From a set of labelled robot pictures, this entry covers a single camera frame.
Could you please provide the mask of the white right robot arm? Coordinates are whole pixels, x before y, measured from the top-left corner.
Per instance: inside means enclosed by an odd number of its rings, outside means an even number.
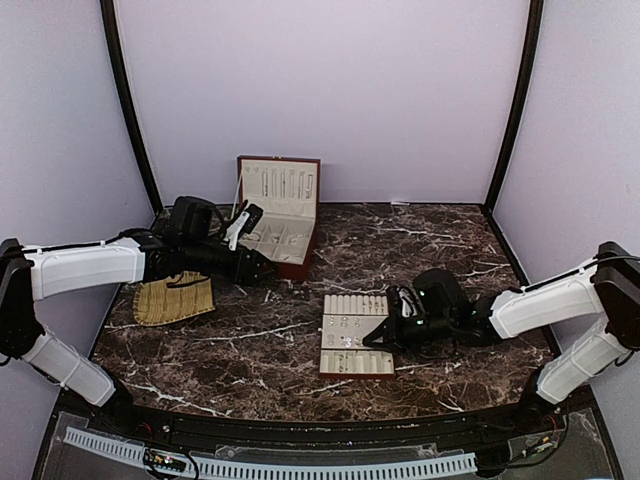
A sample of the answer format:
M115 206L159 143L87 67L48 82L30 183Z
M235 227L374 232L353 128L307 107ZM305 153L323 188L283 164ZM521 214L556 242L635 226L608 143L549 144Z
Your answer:
M530 396L510 413L511 426L521 434L545 422L549 406L639 349L639 259L613 241L572 270L475 301L452 272L440 268L422 272L411 287L389 287L386 296L388 315L363 344L392 354L440 339L484 347L595 316L568 351L533 374Z

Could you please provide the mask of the red wooden jewelry box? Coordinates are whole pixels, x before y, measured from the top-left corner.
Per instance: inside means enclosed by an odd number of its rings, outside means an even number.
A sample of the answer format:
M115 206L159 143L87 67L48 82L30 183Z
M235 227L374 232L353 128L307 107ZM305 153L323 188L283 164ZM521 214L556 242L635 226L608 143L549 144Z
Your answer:
M274 262L280 278L304 281L317 241L321 161L243 155L237 168L239 198L263 210L239 243Z

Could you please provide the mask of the brown jewelry display tray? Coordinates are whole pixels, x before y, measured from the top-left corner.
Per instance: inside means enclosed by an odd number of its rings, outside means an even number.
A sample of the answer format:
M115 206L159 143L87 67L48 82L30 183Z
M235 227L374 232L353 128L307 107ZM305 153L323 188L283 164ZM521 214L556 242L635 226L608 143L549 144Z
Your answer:
M319 376L344 379L395 377L391 353L364 345L364 337L388 316L385 296L325 295Z

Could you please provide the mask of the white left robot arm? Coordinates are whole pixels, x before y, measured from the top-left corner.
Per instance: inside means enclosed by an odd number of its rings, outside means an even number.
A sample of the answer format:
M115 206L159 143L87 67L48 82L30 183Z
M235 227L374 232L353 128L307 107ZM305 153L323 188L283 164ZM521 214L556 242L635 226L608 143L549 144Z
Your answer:
M141 415L126 402L127 390L90 361L85 348L71 344L88 337L78 331L81 314L88 314L89 332L95 334L98 316L119 285L169 279L179 289L188 284L181 277L187 272L252 285L276 270L256 249L148 230L48 247L6 239L1 244L1 353L102 408L107 425L131 436L141 427Z

